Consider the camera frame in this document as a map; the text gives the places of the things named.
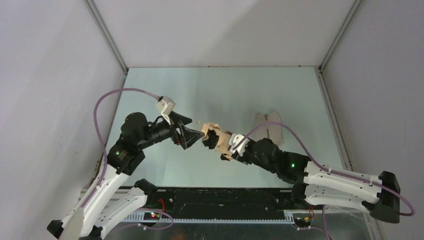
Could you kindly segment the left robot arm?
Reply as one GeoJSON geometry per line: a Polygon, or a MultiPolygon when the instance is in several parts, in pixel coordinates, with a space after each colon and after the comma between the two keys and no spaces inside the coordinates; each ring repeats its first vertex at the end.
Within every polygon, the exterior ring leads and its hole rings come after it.
{"type": "Polygon", "coordinates": [[[141,112],[129,114],[88,191],[66,217],[52,220],[47,231],[58,240],[103,240],[124,218],[154,200],[157,187],[141,179],[123,198],[106,206],[145,159],[144,150],[167,139],[184,150],[188,149],[205,137],[202,131],[187,128],[190,123],[191,118],[174,111],[153,122],[141,112]]]}

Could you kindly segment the beige umbrella sleeve cover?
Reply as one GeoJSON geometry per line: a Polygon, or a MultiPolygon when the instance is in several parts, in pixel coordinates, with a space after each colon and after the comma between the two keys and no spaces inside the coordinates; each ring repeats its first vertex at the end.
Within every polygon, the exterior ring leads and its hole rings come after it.
{"type": "MultiPolygon", "coordinates": [[[[269,114],[262,114],[257,112],[254,116],[254,127],[258,127],[267,122],[281,122],[281,116],[278,112],[273,111],[269,114]]],[[[256,130],[251,137],[255,141],[264,138],[270,139],[275,145],[280,146],[283,144],[283,130],[279,125],[267,124],[256,130]]]]}

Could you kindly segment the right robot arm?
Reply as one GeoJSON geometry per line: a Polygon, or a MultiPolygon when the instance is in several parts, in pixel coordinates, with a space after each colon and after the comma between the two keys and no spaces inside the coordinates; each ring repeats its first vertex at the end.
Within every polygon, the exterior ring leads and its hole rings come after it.
{"type": "Polygon", "coordinates": [[[400,192],[396,175],[361,174],[328,166],[318,167],[308,156],[282,151],[270,139],[254,141],[237,134],[229,141],[231,157],[258,166],[292,185],[291,198],[300,205],[332,205],[368,213],[386,223],[400,222],[400,192]]]}

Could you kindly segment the beige umbrella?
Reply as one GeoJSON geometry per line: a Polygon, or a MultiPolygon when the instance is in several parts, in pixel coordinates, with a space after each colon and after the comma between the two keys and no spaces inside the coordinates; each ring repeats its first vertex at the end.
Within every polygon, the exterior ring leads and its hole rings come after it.
{"type": "Polygon", "coordinates": [[[219,124],[213,122],[205,122],[201,132],[204,133],[201,142],[205,147],[220,153],[220,159],[223,161],[233,160],[230,152],[232,132],[222,129],[219,124]]]}

